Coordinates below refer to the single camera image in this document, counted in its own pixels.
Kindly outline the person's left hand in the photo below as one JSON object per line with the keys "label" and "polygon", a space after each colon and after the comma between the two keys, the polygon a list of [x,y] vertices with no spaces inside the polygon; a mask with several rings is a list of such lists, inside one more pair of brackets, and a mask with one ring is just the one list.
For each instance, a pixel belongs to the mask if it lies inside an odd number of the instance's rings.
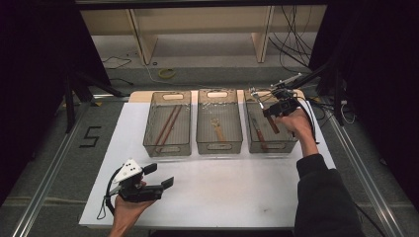
{"label": "person's left hand", "polygon": [[153,204],[154,200],[130,202],[123,200],[120,196],[117,196],[115,200],[113,228],[118,231],[132,228],[145,210]]}

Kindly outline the brown wooden chopstick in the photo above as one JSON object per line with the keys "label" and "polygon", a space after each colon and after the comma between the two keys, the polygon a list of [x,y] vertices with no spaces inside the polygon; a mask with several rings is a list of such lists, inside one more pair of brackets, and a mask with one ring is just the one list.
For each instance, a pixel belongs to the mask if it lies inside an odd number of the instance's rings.
{"label": "brown wooden chopstick", "polygon": [[174,124],[177,120],[177,117],[181,111],[182,107],[181,106],[177,106],[177,109],[174,113],[174,115],[172,116],[172,119],[169,121],[168,126],[166,127],[166,130],[164,132],[164,134],[162,135],[160,142],[158,144],[158,148],[157,148],[157,152],[161,153],[162,150],[164,149],[164,145],[166,143],[166,140],[168,139],[171,131],[173,130]]}
{"label": "brown wooden chopstick", "polygon": [[164,134],[164,132],[165,132],[165,130],[166,130],[166,127],[168,126],[169,121],[172,119],[172,116],[174,115],[174,113],[175,113],[176,109],[177,109],[177,106],[174,106],[174,107],[173,107],[173,110],[172,110],[172,111],[171,111],[171,113],[169,114],[168,118],[167,118],[167,119],[165,120],[165,122],[163,123],[163,125],[162,125],[162,127],[161,127],[161,130],[160,130],[160,132],[159,132],[159,134],[158,134],[158,136],[157,136],[157,138],[156,138],[156,140],[155,140],[155,142],[154,142],[154,145],[158,145],[158,144],[159,144],[160,139],[161,139],[162,135]]}

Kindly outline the light wooden shelf unit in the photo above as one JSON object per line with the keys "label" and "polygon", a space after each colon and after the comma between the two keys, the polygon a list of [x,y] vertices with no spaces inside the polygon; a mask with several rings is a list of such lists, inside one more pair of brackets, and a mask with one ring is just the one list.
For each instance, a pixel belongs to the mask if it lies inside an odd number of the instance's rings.
{"label": "light wooden shelf unit", "polygon": [[265,60],[268,34],[319,30],[325,5],[83,10],[92,36],[133,36],[148,64],[160,35],[249,33],[256,59]]}

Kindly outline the wooden handled steak knife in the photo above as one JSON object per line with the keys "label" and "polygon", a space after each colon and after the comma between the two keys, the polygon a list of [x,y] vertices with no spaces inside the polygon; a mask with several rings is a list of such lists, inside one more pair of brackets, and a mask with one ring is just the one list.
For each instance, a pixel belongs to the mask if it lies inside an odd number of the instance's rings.
{"label": "wooden handled steak knife", "polygon": [[251,119],[252,119],[252,123],[253,123],[253,125],[255,127],[255,130],[256,130],[256,133],[257,133],[257,136],[258,136],[260,145],[261,145],[261,149],[267,150],[268,147],[267,147],[266,141],[264,139],[263,133],[262,133],[262,131],[260,129],[260,126],[259,126],[257,120],[255,118],[251,118]]}

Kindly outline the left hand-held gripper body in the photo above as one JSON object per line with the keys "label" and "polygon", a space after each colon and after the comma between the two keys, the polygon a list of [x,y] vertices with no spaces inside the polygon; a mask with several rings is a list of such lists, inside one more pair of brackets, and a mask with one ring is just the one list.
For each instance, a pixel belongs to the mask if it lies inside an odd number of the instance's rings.
{"label": "left hand-held gripper body", "polygon": [[118,194],[130,202],[161,199],[164,191],[161,185],[148,186],[141,182],[144,176],[142,168],[132,158],[124,162],[110,179],[111,184],[117,184],[111,195]]}

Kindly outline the black metal stand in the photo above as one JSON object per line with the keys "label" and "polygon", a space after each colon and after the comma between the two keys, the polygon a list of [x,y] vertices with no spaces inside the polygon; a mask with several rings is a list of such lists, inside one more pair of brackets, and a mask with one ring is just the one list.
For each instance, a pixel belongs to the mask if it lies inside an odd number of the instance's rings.
{"label": "black metal stand", "polygon": [[338,63],[336,60],[329,59],[325,64],[298,79],[292,84],[292,89],[297,89],[304,84],[319,77],[317,94],[324,96],[329,92],[333,93],[333,116],[340,125],[344,124],[344,116],[341,113],[341,102],[343,101],[343,79],[340,76]]}
{"label": "black metal stand", "polygon": [[117,98],[128,97],[127,93],[114,89],[110,83],[101,82],[100,80],[94,79],[90,75],[81,71],[69,73],[63,83],[67,114],[67,133],[71,131],[76,122],[73,93],[75,93],[81,102],[90,103],[93,100],[93,94],[91,93],[89,86],[93,85]]}

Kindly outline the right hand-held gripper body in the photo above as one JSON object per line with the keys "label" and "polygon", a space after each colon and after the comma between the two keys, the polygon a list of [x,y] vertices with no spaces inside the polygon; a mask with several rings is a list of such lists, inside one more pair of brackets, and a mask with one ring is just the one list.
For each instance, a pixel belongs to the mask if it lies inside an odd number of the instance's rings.
{"label": "right hand-held gripper body", "polygon": [[295,81],[300,76],[301,73],[297,73],[295,76],[280,80],[278,83],[271,86],[271,94],[278,100],[272,106],[276,106],[280,110],[280,116],[287,116],[299,107],[296,92],[291,89],[288,84]]}

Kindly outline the aluminium floor rail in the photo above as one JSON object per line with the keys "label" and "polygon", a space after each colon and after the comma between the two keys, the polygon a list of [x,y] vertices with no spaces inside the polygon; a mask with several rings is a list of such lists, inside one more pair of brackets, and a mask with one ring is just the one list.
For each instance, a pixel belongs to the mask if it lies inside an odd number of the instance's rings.
{"label": "aluminium floor rail", "polygon": [[325,113],[329,116],[330,123],[349,157],[349,161],[369,197],[372,207],[376,211],[377,217],[385,231],[385,236],[406,237],[402,226],[396,220],[396,216],[390,208],[390,205],[378,189],[373,176],[369,173],[367,166],[364,164],[346,129],[335,119],[335,116],[331,112],[326,111]]}
{"label": "aluminium floor rail", "polygon": [[41,145],[34,153],[34,160],[25,168],[7,197],[7,205],[19,210],[19,219],[10,237],[27,237],[42,208],[42,204],[60,170],[84,115],[90,108],[89,103],[76,106],[74,124],[68,128],[66,112],[58,110]]}

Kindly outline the smoky clear plastic bin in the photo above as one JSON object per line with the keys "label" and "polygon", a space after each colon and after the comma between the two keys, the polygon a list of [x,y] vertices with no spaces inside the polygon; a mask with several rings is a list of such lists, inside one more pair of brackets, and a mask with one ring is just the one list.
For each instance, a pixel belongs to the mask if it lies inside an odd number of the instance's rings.
{"label": "smoky clear plastic bin", "polygon": [[[212,118],[219,120],[226,139],[217,139]],[[200,154],[239,154],[243,142],[238,96],[235,89],[203,89],[198,93],[196,142]]]}
{"label": "smoky clear plastic bin", "polygon": [[[288,133],[287,129],[282,124],[277,124],[280,133],[274,134],[268,121],[264,118],[259,104],[250,95],[249,89],[244,91],[243,105],[250,153],[291,153],[293,151],[296,139]],[[261,149],[251,118],[257,120],[266,141],[267,150]]]}
{"label": "smoky clear plastic bin", "polygon": [[[164,149],[157,152],[154,142],[174,106],[182,109]],[[191,154],[192,93],[190,91],[154,92],[143,137],[143,146],[150,157],[189,156]]]}

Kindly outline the person's right hand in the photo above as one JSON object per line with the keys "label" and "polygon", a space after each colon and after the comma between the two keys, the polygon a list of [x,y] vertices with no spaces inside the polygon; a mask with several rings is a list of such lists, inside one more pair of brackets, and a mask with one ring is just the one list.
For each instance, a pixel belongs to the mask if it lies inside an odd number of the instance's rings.
{"label": "person's right hand", "polygon": [[277,117],[276,123],[283,124],[287,130],[293,132],[300,141],[302,149],[316,153],[317,146],[311,125],[303,109],[296,109],[288,116]]}

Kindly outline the black curtain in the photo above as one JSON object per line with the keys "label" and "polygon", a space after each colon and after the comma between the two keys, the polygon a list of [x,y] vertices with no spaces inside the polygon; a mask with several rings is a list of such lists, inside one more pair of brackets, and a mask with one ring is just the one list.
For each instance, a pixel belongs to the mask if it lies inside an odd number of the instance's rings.
{"label": "black curtain", "polygon": [[419,211],[419,0],[326,0],[309,68],[342,52],[346,95],[404,193]]}
{"label": "black curtain", "polygon": [[110,83],[75,0],[0,0],[0,205],[80,74]]}

